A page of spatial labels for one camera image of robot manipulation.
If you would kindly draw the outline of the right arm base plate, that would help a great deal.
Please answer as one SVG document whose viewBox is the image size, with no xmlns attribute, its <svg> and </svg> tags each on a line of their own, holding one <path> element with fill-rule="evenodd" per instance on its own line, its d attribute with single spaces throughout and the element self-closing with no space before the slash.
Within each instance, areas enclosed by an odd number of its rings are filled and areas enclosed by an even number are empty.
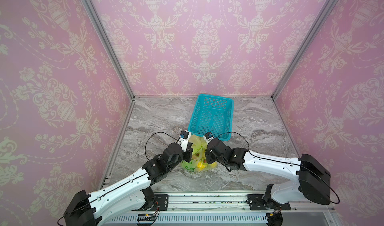
<svg viewBox="0 0 384 226">
<path fill-rule="evenodd" d="M 262 194 L 248 194 L 246 203 L 249 205 L 251 211 L 289 211 L 291 206 L 289 203 L 279 204 L 273 200 L 265 200 Z"/>
</svg>

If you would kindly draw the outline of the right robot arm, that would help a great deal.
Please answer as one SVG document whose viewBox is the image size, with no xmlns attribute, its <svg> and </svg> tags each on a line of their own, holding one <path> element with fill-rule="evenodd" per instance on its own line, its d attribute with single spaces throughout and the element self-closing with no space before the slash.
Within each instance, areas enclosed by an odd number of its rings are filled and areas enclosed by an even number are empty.
<svg viewBox="0 0 384 226">
<path fill-rule="evenodd" d="M 231 149 L 218 138 L 206 140 L 208 164 L 217 162 L 228 172 L 263 172 L 287 179 L 283 184 L 271 183 L 262 196 L 267 209 L 279 210 L 295 201 L 310 201 L 319 205 L 331 204 L 330 172 L 314 157 L 281 158 L 259 154 L 249 149 Z"/>
</svg>

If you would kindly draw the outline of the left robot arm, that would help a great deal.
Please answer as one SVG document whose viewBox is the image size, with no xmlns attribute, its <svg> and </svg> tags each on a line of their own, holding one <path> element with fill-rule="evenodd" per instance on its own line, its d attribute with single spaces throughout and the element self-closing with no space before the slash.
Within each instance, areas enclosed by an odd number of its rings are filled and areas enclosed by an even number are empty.
<svg viewBox="0 0 384 226">
<path fill-rule="evenodd" d="M 191 160 L 192 143 L 171 143 L 162 154 L 147 161 L 132 175 L 106 187 L 86 193 L 76 193 L 64 212 L 67 226 L 102 226 L 129 211 L 153 207 L 152 185 L 165 179 L 182 160 Z"/>
</svg>

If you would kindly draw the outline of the yellow-green plastic bag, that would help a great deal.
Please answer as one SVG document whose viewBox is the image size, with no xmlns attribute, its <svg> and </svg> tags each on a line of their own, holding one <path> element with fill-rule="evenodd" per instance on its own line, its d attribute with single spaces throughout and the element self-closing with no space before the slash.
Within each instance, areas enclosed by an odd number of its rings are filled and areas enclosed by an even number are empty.
<svg viewBox="0 0 384 226">
<path fill-rule="evenodd" d="M 209 164 L 205 152 L 207 148 L 207 142 L 204 138 L 192 135 L 189 140 L 192 143 L 193 155 L 191 161 L 188 163 L 186 161 L 181 162 L 181 168 L 185 171 L 195 174 L 197 172 L 204 172 L 217 167 L 217 162 Z"/>
</svg>

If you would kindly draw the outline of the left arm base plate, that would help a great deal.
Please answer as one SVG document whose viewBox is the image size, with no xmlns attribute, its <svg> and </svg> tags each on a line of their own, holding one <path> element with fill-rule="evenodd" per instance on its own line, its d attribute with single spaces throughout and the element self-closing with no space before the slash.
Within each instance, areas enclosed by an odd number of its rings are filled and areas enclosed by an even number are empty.
<svg viewBox="0 0 384 226">
<path fill-rule="evenodd" d="M 140 209 L 141 211 L 167 211 L 169 205 L 168 194 L 155 194 L 155 198 Z"/>
</svg>

